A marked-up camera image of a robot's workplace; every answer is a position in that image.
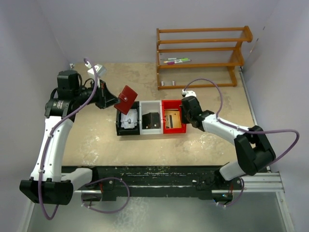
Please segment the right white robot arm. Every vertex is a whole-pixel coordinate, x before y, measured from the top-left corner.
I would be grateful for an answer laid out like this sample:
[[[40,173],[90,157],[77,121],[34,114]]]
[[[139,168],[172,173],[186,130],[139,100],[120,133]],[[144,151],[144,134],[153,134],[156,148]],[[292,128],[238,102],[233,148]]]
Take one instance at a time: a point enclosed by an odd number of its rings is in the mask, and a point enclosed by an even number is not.
[[[181,109],[183,123],[217,135],[235,147],[237,160],[217,171],[214,182],[218,188],[226,189],[236,177],[255,175],[275,160],[275,152],[261,127],[247,128],[221,120],[214,112],[203,111],[194,96],[183,98]]]

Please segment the red leather card holder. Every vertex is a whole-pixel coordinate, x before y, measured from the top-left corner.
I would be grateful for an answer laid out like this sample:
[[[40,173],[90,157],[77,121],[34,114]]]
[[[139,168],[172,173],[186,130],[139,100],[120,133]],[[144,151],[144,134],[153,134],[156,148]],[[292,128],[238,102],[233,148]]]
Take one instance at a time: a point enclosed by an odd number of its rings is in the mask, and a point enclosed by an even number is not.
[[[122,114],[127,115],[137,96],[137,92],[129,86],[125,86],[118,96],[119,103],[115,104],[114,108]]]

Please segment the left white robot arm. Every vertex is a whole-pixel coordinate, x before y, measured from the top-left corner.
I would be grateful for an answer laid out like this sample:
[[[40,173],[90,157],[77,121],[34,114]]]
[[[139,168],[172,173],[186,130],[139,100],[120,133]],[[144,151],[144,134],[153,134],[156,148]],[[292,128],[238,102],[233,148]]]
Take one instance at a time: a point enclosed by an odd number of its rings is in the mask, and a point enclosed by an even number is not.
[[[92,84],[85,86],[81,75],[74,70],[61,71],[57,76],[57,87],[45,105],[45,131],[41,150],[28,180],[20,182],[20,190],[32,202],[67,205],[73,192],[86,186],[95,189],[99,177],[91,168],[77,168],[62,175],[62,161],[68,135],[76,114],[85,106],[95,104],[105,109],[116,103],[118,98],[110,93],[106,83],[100,79],[103,72],[88,70]]]

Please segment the red plastic bin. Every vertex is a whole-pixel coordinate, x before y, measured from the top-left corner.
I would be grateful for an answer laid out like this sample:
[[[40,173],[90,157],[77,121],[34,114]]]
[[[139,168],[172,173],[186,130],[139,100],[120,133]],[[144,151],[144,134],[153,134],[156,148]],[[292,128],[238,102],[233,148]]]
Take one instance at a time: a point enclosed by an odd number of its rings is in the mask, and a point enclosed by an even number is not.
[[[163,133],[186,133],[186,124],[183,124],[181,100],[162,100]]]

